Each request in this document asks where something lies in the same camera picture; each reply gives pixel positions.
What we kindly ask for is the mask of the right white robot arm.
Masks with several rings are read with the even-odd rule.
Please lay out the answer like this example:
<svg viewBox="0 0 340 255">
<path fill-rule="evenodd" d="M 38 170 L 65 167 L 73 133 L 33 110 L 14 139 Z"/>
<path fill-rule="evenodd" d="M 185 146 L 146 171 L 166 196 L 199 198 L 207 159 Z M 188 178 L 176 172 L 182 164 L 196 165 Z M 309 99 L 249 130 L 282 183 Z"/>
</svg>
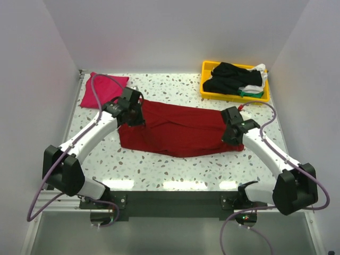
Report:
<svg viewBox="0 0 340 255">
<path fill-rule="evenodd" d="M 265 137 L 261 126 L 237 107 L 221 112 L 226 130 L 222 141 L 227 145 L 243 145 L 250 149 L 268 167 L 275 181 L 251 181 L 238 187 L 237 204 L 244 209 L 261 202 L 274 205 L 283 215 L 290 215 L 318 201 L 315 182 L 316 170 L 301 164 L 284 153 Z"/>
</svg>

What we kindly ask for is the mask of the dark red t shirt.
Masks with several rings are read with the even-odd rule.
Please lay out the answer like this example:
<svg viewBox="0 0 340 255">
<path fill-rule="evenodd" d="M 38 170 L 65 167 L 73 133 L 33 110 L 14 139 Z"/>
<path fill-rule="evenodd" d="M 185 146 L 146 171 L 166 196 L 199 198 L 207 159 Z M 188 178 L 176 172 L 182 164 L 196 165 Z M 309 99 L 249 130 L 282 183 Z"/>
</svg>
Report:
<svg viewBox="0 0 340 255">
<path fill-rule="evenodd" d="M 118 129 L 123 148 L 182 158 L 244 149 L 222 142 L 226 124 L 218 110 L 145 100 L 142 113 L 144 125 Z"/>
</svg>

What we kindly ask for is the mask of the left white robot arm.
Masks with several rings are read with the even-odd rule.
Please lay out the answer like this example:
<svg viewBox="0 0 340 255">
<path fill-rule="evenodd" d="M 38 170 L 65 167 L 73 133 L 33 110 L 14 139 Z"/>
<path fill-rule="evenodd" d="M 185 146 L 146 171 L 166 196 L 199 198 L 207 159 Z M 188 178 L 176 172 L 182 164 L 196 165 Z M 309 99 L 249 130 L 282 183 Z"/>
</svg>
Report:
<svg viewBox="0 0 340 255">
<path fill-rule="evenodd" d="M 44 151 L 42 180 L 68 196 L 91 199 L 97 208 L 105 208 L 112 195 L 108 186 L 85 177 L 82 163 L 107 135 L 122 125 L 144 125 L 143 94 L 124 88 L 119 97 L 100 106 L 99 112 L 73 138 Z"/>
</svg>

